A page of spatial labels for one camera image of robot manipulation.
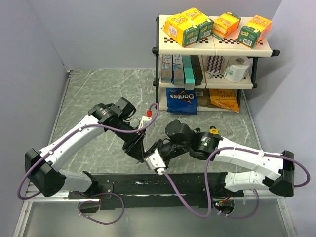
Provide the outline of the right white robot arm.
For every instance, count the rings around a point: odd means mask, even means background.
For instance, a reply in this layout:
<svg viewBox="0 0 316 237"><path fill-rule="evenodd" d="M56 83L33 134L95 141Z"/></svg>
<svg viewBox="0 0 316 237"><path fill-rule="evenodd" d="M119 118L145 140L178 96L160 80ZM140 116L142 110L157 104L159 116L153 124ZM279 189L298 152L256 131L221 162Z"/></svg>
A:
<svg viewBox="0 0 316 237"><path fill-rule="evenodd" d="M169 142L158 140L145 154L147 166L158 174L167 163L184 153L199 160L226 162L246 168L247 172L230 173L216 184L222 197L246 189L268 189L282 197L294 195L294 154L290 151L267 153L249 148L218 134L193 130L178 120L170 122L165 133Z"/></svg>

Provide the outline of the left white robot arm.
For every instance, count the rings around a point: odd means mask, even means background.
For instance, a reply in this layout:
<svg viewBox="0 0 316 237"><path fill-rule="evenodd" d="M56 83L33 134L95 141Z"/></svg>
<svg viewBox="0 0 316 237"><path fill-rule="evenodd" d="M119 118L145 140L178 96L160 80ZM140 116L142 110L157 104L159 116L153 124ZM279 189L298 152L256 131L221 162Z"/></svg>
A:
<svg viewBox="0 0 316 237"><path fill-rule="evenodd" d="M93 198L101 191L99 182L89 172L75 173L62 169L76 152L97 136L114 128L114 134L124 141L123 151L139 162L144 161L144 131L136 132L130 118L136 108L121 97L115 104L97 104L88 114L53 144L40 151L30 149L25 154L25 170L29 180L45 196L60 190L78 191L85 198Z"/></svg>

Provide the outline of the yellow padlock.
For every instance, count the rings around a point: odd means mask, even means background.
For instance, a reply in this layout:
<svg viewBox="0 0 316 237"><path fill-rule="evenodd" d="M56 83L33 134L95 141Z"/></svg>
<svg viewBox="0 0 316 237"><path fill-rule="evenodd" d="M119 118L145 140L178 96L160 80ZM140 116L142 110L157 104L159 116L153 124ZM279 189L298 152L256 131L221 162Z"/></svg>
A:
<svg viewBox="0 0 316 237"><path fill-rule="evenodd" d="M219 135L219 131L215 126L210 126L209 132L215 135Z"/></svg>

